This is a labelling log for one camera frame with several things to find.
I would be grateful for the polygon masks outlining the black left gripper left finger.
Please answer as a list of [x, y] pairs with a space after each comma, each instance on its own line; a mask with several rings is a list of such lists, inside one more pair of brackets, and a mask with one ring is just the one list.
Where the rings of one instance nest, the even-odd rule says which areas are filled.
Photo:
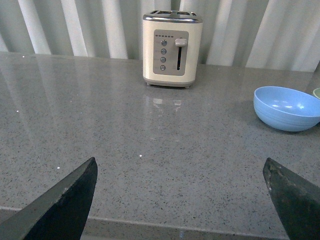
[[79, 240], [98, 177], [94, 157], [0, 225], [2, 240]]

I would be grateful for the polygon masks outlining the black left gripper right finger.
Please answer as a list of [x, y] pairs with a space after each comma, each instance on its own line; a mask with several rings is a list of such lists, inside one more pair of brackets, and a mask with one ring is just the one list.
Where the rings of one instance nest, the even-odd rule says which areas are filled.
[[320, 188], [272, 158], [263, 177], [278, 217], [291, 240], [320, 238]]

